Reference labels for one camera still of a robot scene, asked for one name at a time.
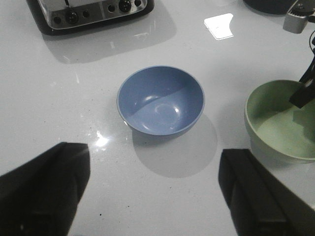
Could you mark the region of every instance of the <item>bowl rim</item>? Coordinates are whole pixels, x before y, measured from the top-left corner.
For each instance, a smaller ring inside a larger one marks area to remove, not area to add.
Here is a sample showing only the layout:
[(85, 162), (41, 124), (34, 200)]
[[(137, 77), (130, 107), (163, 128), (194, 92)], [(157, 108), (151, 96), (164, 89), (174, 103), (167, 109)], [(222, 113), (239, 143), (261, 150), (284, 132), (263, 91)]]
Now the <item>bowl rim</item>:
[[(122, 88), (124, 87), (124, 85), (126, 84), (126, 82), (127, 82), (131, 77), (133, 77), (135, 74), (137, 74), (137, 73), (139, 73), (139, 72), (141, 72), (141, 71), (148, 70), (148, 69), (152, 69), (152, 68), (156, 68), (156, 67), (166, 67), (166, 68), (175, 69), (175, 70), (179, 70), (179, 71), (184, 72), (185, 74), (189, 75), (193, 80), (195, 80), (195, 81), (197, 82), (197, 84), (198, 84), (198, 86), (200, 87), (200, 90), (201, 90), (201, 92), (202, 92), (202, 107), (201, 107), (201, 109), (200, 109), (199, 114), (197, 115), (197, 117), (196, 117), (189, 125), (185, 126), (184, 128), (182, 128), (182, 129), (180, 129), (180, 130), (177, 130), (177, 131), (175, 131), (175, 132), (173, 132), (173, 133), (169, 133), (169, 134), (155, 134), (155, 133), (151, 133), (151, 132), (143, 132), (143, 131), (137, 129), (136, 127), (134, 127), (133, 125), (131, 125), (131, 124), (128, 122), (128, 120), (124, 117), (124, 115), (122, 114), (122, 111), (121, 111), (121, 109), (120, 109), (120, 106), (119, 106), (119, 96), (120, 96), (121, 90), (122, 90)], [(120, 86), (120, 88), (119, 88), (119, 90), (118, 90), (118, 93), (117, 93), (117, 98), (116, 98), (116, 104), (117, 104), (118, 112), (119, 112), (121, 118), (125, 121), (125, 123), (126, 123), (128, 126), (130, 126), (132, 129), (134, 129), (134, 130), (136, 130), (136, 131), (138, 131), (138, 132), (140, 132), (140, 133), (144, 133), (144, 134), (148, 134), (148, 135), (154, 135), (154, 136), (170, 136), (170, 135), (175, 135), (175, 134), (178, 134), (178, 133), (180, 133), (180, 132), (183, 132), (184, 130), (188, 130), (190, 127), (192, 127), (192, 126), (199, 120), (200, 116), (202, 115), (203, 110), (204, 110), (204, 107), (205, 107), (205, 101), (206, 101), (206, 99), (205, 99), (205, 93), (204, 93), (204, 90), (203, 90), (201, 84), (199, 83), (199, 81), (197, 81), (196, 78), (193, 77), (193, 76), (192, 76), (191, 74), (189, 74), (188, 72), (186, 72), (186, 71), (184, 71), (184, 70), (182, 70), (182, 69), (179, 69), (179, 68), (177, 68), (177, 67), (169, 66), (169, 65), (153, 65), (153, 66), (148, 66), (148, 67), (139, 69), (139, 70), (137, 70), (136, 72), (132, 73), (132, 74), (129, 75), (129, 76), (124, 80), (124, 82), (121, 84), (121, 86)]]
[(254, 129), (253, 125), (252, 125), (252, 121), (250, 120), (249, 118), (249, 115), (248, 115), (248, 102), (249, 102), (249, 99), (251, 97), (251, 95), (256, 91), (258, 90), (260, 87), (266, 85), (266, 84), (269, 84), (269, 83), (273, 83), (273, 82), (290, 82), (290, 83), (295, 83), (295, 84), (301, 84), (301, 82), (299, 81), (294, 81), (294, 80), (271, 80), (271, 81), (268, 81), (266, 83), (263, 83), (261, 85), (259, 85), (258, 87), (256, 87), (253, 91), (250, 92), (250, 94), (248, 95), (247, 99), (246, 99), (246, 102), (245, 102), (245, 119), (246, 119), (246, 122), (248, 124), (248, 126), (250, 127), (251, 129), (251, 132), (255, 134), (256, 138), (258, 138), (260, 141), (262, 141), (264, 143), (264, 145), (268, 146), (270, 149), (272, 149), (273, 151), (277, 152), (277, 153), (280, 153), (281, 155), (283, 156), (286, 156), (286, 157), (290, 157), (290, 158), (295, 158), (295, 159), (299, 159), (299, 160), (304, 160), (304, 161), (314, 161), (315, 160), (315, 157), (311, 157), (311, 158), (306, 158), (306, 157), (300, 157), (300, 156), (295, 156), (295, 155), (289, 155), (289, 154), (285, 154), (283, 153), (282, 151), (280, 151), (278, 148), (266, 143), (257, 133), (256, 129)]

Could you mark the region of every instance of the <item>green bowl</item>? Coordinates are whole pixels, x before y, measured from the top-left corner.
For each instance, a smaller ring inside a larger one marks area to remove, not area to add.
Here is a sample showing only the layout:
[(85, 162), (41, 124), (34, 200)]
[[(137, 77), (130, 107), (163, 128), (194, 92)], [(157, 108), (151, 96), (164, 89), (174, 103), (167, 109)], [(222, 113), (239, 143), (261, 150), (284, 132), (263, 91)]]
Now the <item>green bowl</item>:
[(245, 126), (252, 142), (268, 156), (288, 162), (315, 161), (315, 100), (299, 109), (289, 102), (302, 83), (267, 82), (245, 105)]

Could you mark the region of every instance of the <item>blue bowl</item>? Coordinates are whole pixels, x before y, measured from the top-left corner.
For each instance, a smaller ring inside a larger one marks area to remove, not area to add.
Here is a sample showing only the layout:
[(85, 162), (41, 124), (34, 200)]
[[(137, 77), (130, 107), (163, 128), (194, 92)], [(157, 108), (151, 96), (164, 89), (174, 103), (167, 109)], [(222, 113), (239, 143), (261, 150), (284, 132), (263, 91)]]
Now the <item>blue bowl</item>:
[(187, 131), (199, 119), (204, 92), (190, 74), (169, 66), (152, 66), (132, 74), (118, 91), (117, 106), (133, 129), (150, 135)]

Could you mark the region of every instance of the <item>table surface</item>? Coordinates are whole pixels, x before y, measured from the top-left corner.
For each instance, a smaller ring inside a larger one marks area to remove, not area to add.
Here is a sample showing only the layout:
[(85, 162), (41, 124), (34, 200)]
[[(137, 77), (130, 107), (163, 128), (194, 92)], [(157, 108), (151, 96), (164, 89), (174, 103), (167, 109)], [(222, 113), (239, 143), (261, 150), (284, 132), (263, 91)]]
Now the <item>table surface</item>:
[[(242, 0), (156, 0), (141, 18), (67, 36), (45, 36), (26, 1), (0, 9), (0, 174), (55, 144), (87, 143), (91, 177), (70, 236), (233, 236), (218, 184), (224, 148), (250, 148), (249, 93), (271, 80), (299, 80), (313, 54), (308, 24), (282, 29), (284, 16)], [(204, 20), (231, 13), (233, 37), (216, 40)], [(116, 96), (135, 71), (170, 65), (202, 85), (206, 105), (186, 134), (164, 142), (132, 133)], [(260, 160), (315, 206), (315, 165)]]

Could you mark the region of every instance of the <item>silver toaster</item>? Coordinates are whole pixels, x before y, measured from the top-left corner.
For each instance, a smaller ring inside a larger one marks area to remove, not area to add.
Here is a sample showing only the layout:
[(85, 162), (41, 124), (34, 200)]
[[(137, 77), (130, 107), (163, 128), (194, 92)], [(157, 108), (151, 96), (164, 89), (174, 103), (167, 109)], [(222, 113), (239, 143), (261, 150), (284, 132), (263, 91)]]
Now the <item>silver toaster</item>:
[(154, 0), (27, 0), (40, 31), (60, 35), (145, 15)]

